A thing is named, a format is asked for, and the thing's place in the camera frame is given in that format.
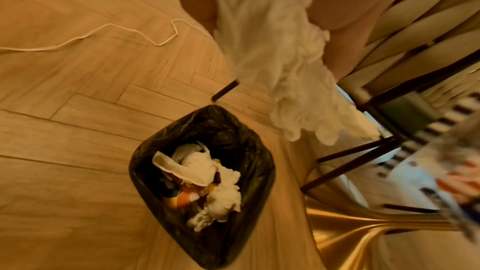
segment trash can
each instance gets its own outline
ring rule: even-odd
[[[215,221],[200,232],[187,226],[192,206],[169,208],[160,195],[160,169],[152,164],[157,151],[172,156],[184,144],[201,142],[213,159],[239,171],[241,212],[227,222]],[[130,178],[141,198],[183,250],[201,267],[211,270],[231,264],[247,242],[275,181],[272,154],[260,137],[233,114],[217,105],[198,109],[145,140],[133,153]]]

